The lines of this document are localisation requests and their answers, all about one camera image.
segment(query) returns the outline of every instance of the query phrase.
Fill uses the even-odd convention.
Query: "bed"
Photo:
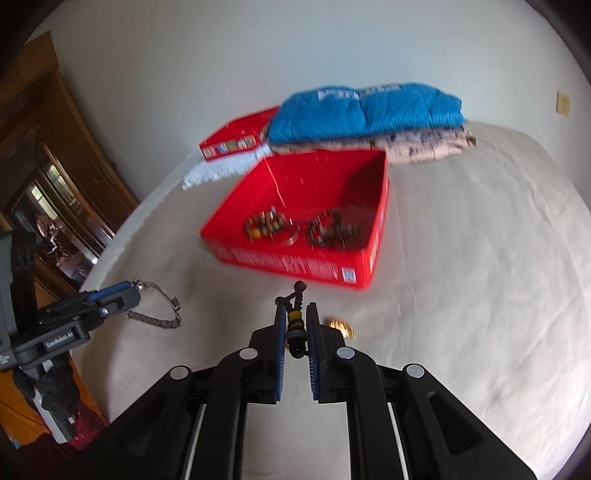
[[[391,167],[370,288],[309,283],[321,318],[356,330],[377,363],[424,365],[535,472],[555,477],[591,421],[591,215],[549,155],[520,132],[472,122],[475,148]],[[237,177],[188,190],[187,160],[129,218],[84,288],[139,277],[177,296],[183,323],[119,317],[73,352],[113,420],[175,365],[202,369],[272,323],[293,279],[221,264],[199,228]],[[170,317],[157,295],[140,311]],[[251,406],[245,479],[349,478],[344,405],[314,404],[305,361],[287,356],[277,406]]]

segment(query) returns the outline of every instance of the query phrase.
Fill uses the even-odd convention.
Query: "white lace cloth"
[[[254,150],[228,155],[227,157],[207,162],[203,159],[201,151],[191,154],[195,159],[203,159],[189,173],[183,177],[183,190],[199,185],[207,181],[221,180],[232,175],[242,175],[250,171],[263,158],[271,155],[268,144],[264,144]]]

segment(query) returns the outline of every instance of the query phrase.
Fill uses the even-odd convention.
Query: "red box lid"
[[[267,125],[278,106],[236,118],[203,140],[199,147],[206,160],[253,150],[267,138]]]

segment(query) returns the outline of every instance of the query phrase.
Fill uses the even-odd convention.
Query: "patterned blanket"
[[[476,137],[466,127],[405,130],[364,138],[317,141],[298,144],[271,144],[277,154],[313,150],[383,150],[390,165],[410,165],[458,155],[476,145]]]

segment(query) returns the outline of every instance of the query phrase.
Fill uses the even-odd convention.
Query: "cabinet door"
[[[59,71],[51,75],[41,107],[41,137],[52,163],[114,233],[138,203],[91,137]]]

